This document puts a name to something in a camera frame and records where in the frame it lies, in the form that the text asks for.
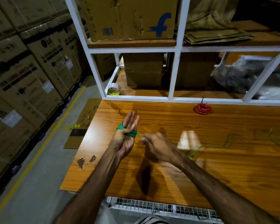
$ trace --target forearm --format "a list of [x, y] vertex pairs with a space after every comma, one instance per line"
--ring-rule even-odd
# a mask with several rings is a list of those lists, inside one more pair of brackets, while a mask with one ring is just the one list
[[225, 224], [279, 223], [272, 215], [201, 169], [186, 155], [178, 154], [173, 164], [193, 182]]
[[55, 224], [94, 223], [105, 192], [118, 168], [120, 158], [107, 149], [81, 190], [56, 218]]

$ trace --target gray floor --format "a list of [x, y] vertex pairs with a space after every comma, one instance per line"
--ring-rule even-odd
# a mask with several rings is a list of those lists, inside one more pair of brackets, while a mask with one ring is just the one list
[[[71, 102], [63, 110], [63, 115], [77, 94], [79, 88], [73, 96]], [[86, 89], [77, 99], [71, 111], [65, 117], [58, 130], [49, 140], [40, 156], [30, 168], [25, 177], [20, 181], [16, 190], [12, 193], [7, 203], [3, 202], [9, 194], [15, 183], [19, 180], [21, 174], [34, 158], [44, 141], [48, 138], [53, 128], [59, 122], [61, 115], [58, 117], [52, 127], [47, 131], [46, 136], [31, 151], [26, 160], [22, 164], [22, 168], [9, 182], [6, 190], [0, 197], [0, 204], [5, 204], [0, 212], [0, 224], [3, 223], [51, 223], [66, 203], [71, 199], [72, 194], [59, 190], [66, 172], [75, 157], [77, 150], [63, 149], [63, 146], [71, 132], [71, 128], [75, 124], [82, 108], [88, 98], [99, 98], [97, 85], [94, 78], [86, 85]], [[112, 211], [118, 223], [131, 223], [135, 220], [134, 212], [123, 213], [122, 211]], [[194, 223], [190, 221], [177, 219], [170, 220], [171, 223]]]

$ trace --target barcode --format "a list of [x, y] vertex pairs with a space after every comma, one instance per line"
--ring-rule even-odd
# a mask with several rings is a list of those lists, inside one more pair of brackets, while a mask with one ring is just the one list
[[108, 27], [103, 28], [102, 31], [103, 31], [103, 35], [113, 35], [112, 27], [110, 27], [110, 28], [108, 28]]

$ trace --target hand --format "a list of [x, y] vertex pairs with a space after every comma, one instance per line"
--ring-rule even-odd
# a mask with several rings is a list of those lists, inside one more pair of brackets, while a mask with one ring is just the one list
[[142, 138], [142, 142], [147, 144], [151, 152], [159, 159], [174, 165], [179, 151], [172, 143], [160, 132], [150, 134], [146, 133]]
[[126, 134], [137, 130], [140, 116], [137, 116], [135, 122], [133, 123], [135, 115], [135, 112], [129, 112], [127, 114], [122, 122], [125, 129], [118, 129], [109, 144], [109, 148], [114, 149], [116, 154], [119, 155], [120, 160], [125, 158], [134, 146], [135, 138]]

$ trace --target plastic wrap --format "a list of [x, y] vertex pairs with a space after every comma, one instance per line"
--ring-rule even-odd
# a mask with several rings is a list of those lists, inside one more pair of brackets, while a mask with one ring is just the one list
[[[240, 56], [233, 65], [217, 66], [212, 76], [232, 92], [247, 93], [271, 57]], [[277, 68], [255, 94], [261, 100], [280, 100], [280, 68]]]

